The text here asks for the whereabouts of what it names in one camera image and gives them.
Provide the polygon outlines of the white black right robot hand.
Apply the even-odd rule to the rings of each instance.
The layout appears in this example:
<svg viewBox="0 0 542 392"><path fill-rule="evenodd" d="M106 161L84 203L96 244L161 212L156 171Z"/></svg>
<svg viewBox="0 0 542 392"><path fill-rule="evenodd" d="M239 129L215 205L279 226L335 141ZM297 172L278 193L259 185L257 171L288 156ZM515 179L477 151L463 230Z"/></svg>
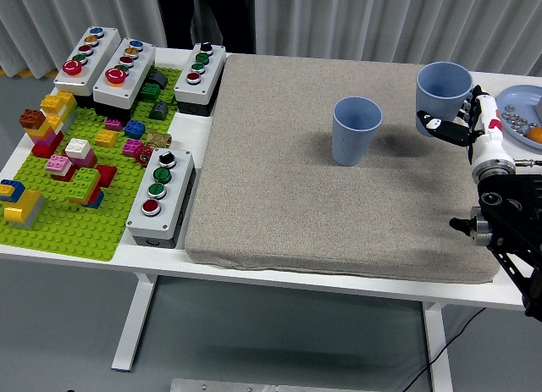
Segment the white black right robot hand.
<svg viewBox="0 0 542 392"><path fill-rule="evenodd" d="M515 161L503 147L501 114L494 97L476 85L459 114L467 122L465 125L417 111L418 120L431 136L467 148L474 178L482 179L484 174L515 174Z"/></svg>

